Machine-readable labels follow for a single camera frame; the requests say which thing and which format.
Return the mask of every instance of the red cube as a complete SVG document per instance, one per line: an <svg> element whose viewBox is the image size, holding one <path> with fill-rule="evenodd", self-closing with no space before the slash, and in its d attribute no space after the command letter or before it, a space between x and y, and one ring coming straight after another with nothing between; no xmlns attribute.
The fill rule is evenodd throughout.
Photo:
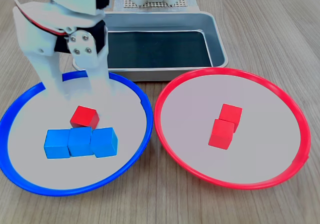
<svg viewBox="0 0 320 224"><path fill-rule="evenodd" d="M235 124L229 121L215 119L209 146L227 150L234 136Z"/></svg>
<svg viewBox="0 0 320 224"><path fill-rule="evenodd" d="M99 115L95 109L79 105L70 120L70 124L73 128L91 127L94 130L99 120Z"/></svg>
<svg viewBox="0 0 320 224"><path fill-rule="evenodd" d="M233 105L223 104L219 119L233 123L234 124L233 133L235 133L239 126L241 114L242 114L242 108L233 106Z"/></svg>

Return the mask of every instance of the blue block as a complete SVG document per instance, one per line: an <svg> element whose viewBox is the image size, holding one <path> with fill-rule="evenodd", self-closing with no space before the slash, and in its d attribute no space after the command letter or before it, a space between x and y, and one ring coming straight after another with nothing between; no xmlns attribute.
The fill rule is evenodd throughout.
<svg viewBox="0 0 320 224"><path fill-rule="evenodd" d="M112 127L93 130L90 145L97 158L117 155L118 138L115 130Z"/></svg>
<svg viewBox="0 0 320 224"><path fill-rule="evenodd" d="M70 130L68 148L72 157L84 157L93 155L91 150L92 128L77 127Z"/></svg>
<svg viewBox="0 0 320 224"><path fill-rule="evenodd" d="M44 151L48 159L69 158L69 129L48 130L44 142Z"/></svg>

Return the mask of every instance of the stacked red cubes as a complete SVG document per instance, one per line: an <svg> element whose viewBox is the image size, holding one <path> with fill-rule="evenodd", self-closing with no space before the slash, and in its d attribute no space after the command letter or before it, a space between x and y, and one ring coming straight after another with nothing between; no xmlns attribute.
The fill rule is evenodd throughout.
<svg viewBox="0 0 320 224"><path fill-rule="evenodd" d="M227 150L236 132L242 108L223 104L219 119L214 120L209 146Z"/></svg>

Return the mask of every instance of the metal tray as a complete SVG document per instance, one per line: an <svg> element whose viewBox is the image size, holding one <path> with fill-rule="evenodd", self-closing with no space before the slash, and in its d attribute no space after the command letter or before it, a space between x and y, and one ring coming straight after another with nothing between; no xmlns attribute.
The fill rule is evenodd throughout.
<svg viewBox="0 0 320 224"><path fill-rule="evenodd" d="M228 64L221 37L214 17L199 12L106 12L105 23L110 33L123 32L200 32L212 67ZM110 68L109 71L133 82L171 81L177 76L210 66L166 68Z"/></svg>

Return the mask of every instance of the wooden table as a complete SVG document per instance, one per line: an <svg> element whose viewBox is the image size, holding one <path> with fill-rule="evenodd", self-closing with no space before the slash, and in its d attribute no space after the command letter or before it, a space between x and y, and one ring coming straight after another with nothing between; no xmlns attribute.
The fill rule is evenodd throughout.
<svg viewBox="0 0 320 224"><path fill-rule="evenodd" d="M90 193L38 196L1 173L1 224L320 223L320 0L197 2L216 18L228 67L269 79L305 113L312 143L303 169L291 180L265 190L214 186L178 166L154 131L141 158L124 175ZM13 6L13 0L0 0L1 116L40 81L18 46ZM70 55L62 55L64 72L73 70L71 63ZM153 107L165 85L139 83Z"/></svg>

